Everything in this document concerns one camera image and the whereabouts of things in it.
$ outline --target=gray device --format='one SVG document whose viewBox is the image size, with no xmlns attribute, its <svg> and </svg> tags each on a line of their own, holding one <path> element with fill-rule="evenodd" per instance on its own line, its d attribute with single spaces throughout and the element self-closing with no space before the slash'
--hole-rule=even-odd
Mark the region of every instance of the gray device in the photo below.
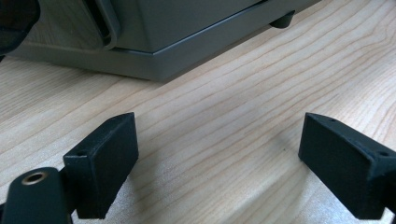
<svg viewBox="0 0 396 224">
<path fill-rule="evenodd" d="M 164 81 L 317 2 L 38 0 L 38 22 L 9 55 Z"/>
</svg>

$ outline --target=light wood surface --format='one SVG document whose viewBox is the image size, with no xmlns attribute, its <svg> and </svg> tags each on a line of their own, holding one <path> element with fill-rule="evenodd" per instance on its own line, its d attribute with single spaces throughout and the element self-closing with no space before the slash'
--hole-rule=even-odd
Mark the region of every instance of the light wood surface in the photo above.
<svg viewBox="0 0 396 224">
<path fill-rule="evenodd" d="M 75 223 L 359 223 L 298 159 L 304 113 L 396 149 L 395 33 L 394 0 L 325 0 L 168 83 L 5 58 L 0 202 L 134 111 L 138 163 L 105 220 Z"/>
</svg>

